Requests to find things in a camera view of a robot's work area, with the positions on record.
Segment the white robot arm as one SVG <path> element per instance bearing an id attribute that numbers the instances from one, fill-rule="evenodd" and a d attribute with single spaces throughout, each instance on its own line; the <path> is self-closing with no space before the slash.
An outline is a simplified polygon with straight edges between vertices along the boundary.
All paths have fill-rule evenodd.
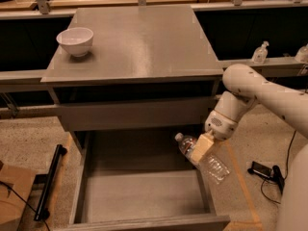
<path id="1" fill-rule="evenodd" d="M 198 165 L 210 154 L 216 141 L 235 132 L 243 115 L 260 103 L 308 138 L 308 94 L 273 82 L 246 64 L 232 64 L 222 75 L 226 91 L 205 121 L 191 155 Z M 282 193 L 276 231 L 308 231 L 308 145 L 293 159 Z"/>

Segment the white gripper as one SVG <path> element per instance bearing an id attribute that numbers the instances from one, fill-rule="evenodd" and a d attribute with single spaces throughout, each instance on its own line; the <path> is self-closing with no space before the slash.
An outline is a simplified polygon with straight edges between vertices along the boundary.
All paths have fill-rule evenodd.
<path id="1" fill-rule="evenodd" d="M 201 134 L 197 139 L 191 154 L 191 161 L 198 164 L 214 145 L 215 139 L 218 141 L 230 139 L 242 117 L 253 109 L 256 104 L 256 99 L 238 96 L 225 91 L 205 121 L 206 133 Z"/>

